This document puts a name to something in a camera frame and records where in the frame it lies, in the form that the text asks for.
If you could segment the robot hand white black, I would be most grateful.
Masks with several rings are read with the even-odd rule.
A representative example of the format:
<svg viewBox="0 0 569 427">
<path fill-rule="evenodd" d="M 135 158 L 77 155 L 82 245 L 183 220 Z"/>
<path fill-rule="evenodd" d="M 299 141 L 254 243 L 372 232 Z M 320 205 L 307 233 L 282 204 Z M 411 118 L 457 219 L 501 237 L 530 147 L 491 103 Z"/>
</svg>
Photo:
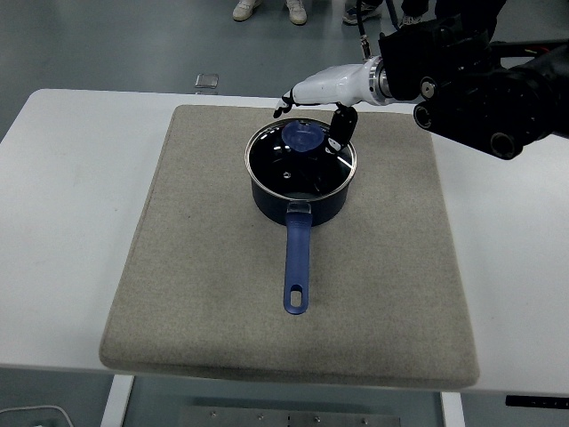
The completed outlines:
<svg viewBox="0 0 569 427">
<path fill-rule="evenodd" d="M 381 105 L 385 97 L 377 80 L 380 64 L 380 57 L 372 57 L 364 63 L 319 71 L 285 93 L 278 101 L 273 117 L 279 118 L 293 106 L 340 104 L 350 108 L 361 101 Z"/>
</svg>

